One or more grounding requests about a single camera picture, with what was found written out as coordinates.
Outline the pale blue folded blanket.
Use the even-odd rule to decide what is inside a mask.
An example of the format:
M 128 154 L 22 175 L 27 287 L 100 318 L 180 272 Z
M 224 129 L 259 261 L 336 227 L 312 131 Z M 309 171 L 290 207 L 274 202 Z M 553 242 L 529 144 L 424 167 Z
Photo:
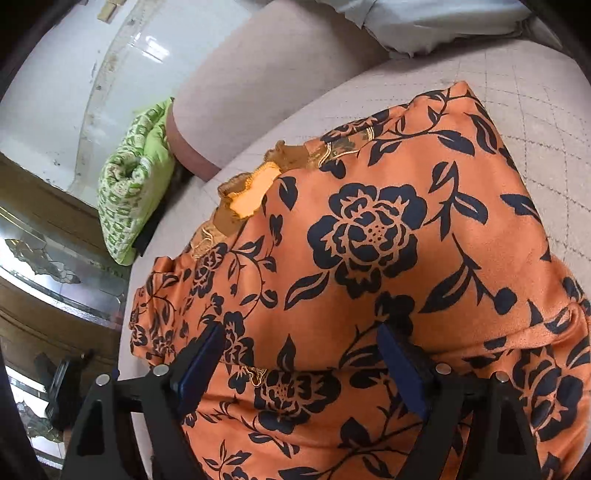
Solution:
M 401 54 L 428 54 L 460 38 L 511 35 L 531 11 L 520 1 L 329 1 L 336 12 Z

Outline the orange black floral garment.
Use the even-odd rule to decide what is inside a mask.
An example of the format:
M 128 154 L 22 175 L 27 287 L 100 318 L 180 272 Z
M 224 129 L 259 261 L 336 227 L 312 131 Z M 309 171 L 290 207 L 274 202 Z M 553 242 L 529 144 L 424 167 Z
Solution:
M 421 428 L 389 377 L 391 324 L 462 375 L 507 375 L 541 474 L 589 443 L 590 304 L 483 103 L 459 82 L 339 126 L 219 188 L 137 289 L 131 352 L 225 346 L 181 428 L 209 479 L 393 479 Z

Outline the beige wall switch plate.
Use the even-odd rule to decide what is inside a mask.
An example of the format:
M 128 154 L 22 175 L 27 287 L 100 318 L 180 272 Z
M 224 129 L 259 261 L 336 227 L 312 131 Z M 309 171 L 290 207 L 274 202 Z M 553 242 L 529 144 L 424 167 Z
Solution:
M 97 15 L 97 19 L 109 24 L 125 3 L 126 0 L 105 0 Z

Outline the green patterned pillow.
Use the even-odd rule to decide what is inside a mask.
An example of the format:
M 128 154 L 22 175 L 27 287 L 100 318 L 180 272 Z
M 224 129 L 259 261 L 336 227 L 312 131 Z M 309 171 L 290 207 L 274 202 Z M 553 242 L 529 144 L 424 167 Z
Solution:
M 175 160 L 168 149 L 168 98 L 138 113 L 98 179 L 97 211 L 106 249 L 121 266 L 136 256 L 133 246 L 169 185 Z

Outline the brown wooden glass-door wardrobe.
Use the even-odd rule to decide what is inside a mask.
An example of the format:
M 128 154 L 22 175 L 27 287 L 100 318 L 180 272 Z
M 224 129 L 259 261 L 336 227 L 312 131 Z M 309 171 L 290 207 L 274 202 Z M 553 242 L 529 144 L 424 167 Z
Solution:
M 96 210 L 1 159 L 1 352 L 28 440 L 56 478 L 67 435 L 46 409 L 61 363 L 87 390 L 117 363 L 129 272 L 110 259 Z

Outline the pink quilted headboard cushion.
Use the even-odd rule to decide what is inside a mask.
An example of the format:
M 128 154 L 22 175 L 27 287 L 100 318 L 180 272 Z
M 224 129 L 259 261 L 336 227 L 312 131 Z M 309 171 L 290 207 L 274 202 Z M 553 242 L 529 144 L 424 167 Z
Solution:
M 328 5 L 270 2 L 181 85 L 166 119 L 172 154 L 208 181 L 290 115 L 387 58 Z

